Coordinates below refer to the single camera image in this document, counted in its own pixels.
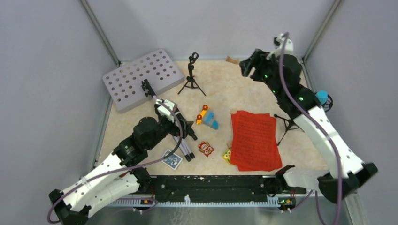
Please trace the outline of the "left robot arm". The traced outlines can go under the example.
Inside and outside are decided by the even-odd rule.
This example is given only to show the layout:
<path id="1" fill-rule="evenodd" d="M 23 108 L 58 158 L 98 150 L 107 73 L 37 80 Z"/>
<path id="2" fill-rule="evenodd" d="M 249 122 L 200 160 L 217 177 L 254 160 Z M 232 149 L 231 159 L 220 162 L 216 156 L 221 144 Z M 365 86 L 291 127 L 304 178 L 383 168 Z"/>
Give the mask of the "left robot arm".
<path id="1" fill-rule="evenodd" d="M 149 191 L 151 182 L 137 171 L 171 157 L 182 140 L 188 135 L 197 139 L 192 129 L 193 121 L 182 115 L 166 116 L 159 120 L 143 117 L 133 128 L 132 134 L 87 175 L 63 190 L 55 189 L 49 194 L 52 206 L 47 214 L 51 224 L 84 225 L 97 211 L 114 200 L 138 192 Z M 177 136 L 178 141 L 169 154 L 149 163 L 143 163 L 148 151 L 156 147 L 167 135 Z"/>

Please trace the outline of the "red sheet music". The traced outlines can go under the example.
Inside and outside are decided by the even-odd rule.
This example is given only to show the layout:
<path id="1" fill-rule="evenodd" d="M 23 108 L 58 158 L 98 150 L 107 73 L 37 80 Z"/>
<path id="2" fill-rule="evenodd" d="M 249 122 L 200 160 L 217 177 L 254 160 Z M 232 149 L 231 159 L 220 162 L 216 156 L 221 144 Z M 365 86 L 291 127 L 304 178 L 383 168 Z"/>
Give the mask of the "red sheet music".
<path id="1" fill-rule="evenodd" d="M 270 172 L 282 167 L 276 144 L 276 118 L 269 113 L 237 111 L 231 115 L 233 130 L 230 163 L 239 171 Z"/>

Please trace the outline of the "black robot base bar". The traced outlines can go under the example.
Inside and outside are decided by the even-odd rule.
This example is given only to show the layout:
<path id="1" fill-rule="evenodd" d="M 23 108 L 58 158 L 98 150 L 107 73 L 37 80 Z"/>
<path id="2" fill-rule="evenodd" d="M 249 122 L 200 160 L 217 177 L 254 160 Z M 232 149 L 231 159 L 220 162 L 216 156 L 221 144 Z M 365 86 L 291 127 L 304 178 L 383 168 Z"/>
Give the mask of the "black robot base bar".
<path id="1" fill-rule="evenodd" d="M 161 203 L 266 202 L 278 195 L 305 194 L 274 175 L 157 175 L 151 176 L 132 197 L 153 197 Z"/>

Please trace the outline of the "white music stand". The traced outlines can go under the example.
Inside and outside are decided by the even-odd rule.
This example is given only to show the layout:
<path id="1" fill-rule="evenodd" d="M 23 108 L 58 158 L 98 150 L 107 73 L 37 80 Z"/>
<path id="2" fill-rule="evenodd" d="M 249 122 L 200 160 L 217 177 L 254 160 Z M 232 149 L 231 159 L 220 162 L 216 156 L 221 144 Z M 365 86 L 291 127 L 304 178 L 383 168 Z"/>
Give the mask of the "white music stand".
<path id="1" fill-rule="evenodd" d="M 138 105 L 161 99 L 160 93 L 180 84 L 183 75 L 163 49 L 147 54 L 137 61 L 121 66 L 103 75 L 103 82 L 115 101 L 119 112 L 124 113 Z M 120 142 L 104 158 L 104 162 L 131 166 L 143 161 L 166 136 L 171 135 L 173 123 L 165 116 L 144 117 L 134 126 L 132 134 Z M 178 148 L 187 160 L 195 157 L 185 138 L 173 136 Z"/>

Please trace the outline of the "black microphone tripod stand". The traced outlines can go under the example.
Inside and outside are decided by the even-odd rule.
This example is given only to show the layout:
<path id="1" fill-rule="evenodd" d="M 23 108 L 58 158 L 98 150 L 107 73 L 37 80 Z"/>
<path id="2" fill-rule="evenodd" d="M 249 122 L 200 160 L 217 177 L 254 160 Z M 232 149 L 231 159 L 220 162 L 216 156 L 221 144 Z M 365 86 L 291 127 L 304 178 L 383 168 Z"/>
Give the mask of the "black microphone tripod stand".
<path id="1" fill-rule="evenodd" d="M 206 93 L 200 88 L 200 86 L 197 84 L 195 80 L 195 76 L 193 75 L 194 71 L 194 63 L 196 60 L 199 58 L 199 54 L 197 52 L 193 52 L 191 56 L 189 56 L 189 63 L 187 65 L 189 75 L 186 77 L 186 83 L 183 85 L 183 87 L 178 91 L 178 95 L 183 91 L 184 88 L 189 88 L 189 89 L 199 89 L 204 96 L 206 96 Z"/>

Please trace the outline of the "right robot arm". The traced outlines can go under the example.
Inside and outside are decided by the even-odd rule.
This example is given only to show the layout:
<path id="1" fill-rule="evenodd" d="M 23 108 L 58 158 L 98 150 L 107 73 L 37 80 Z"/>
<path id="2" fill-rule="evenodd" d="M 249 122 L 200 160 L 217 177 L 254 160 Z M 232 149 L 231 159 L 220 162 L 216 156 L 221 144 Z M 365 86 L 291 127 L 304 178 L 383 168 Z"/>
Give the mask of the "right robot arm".
<path id="1" fill-rule="evenodd" d="M 300 83 L 302 66 L 285 54 L 283 60 L 256 49 L 239 63 L 242 76 L 265 83 L 280 108 L 312 141 L 327 164 L 327 170 L 288 165 L 276 173 L 275 187 L 288 193 L 294 187 L 320 192 L 338 203 L 371 179 L 378 169 L 356 156 L 334 129 L 315 93 Z"/>

